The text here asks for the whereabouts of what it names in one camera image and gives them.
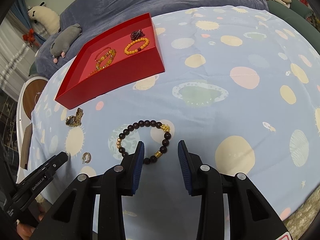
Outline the person's left hand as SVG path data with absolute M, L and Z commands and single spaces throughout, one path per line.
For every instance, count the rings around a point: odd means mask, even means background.
M 41 221 L 46 213 L 43 206 L 40 203 L 37 203 L 37 207 L 39 210 L 38 221 Z M 28 224 L 23 224 L 18 220 L 16 231 L 23 240 L 29 240 L 33 232 L 35 231 L 35 228 Z

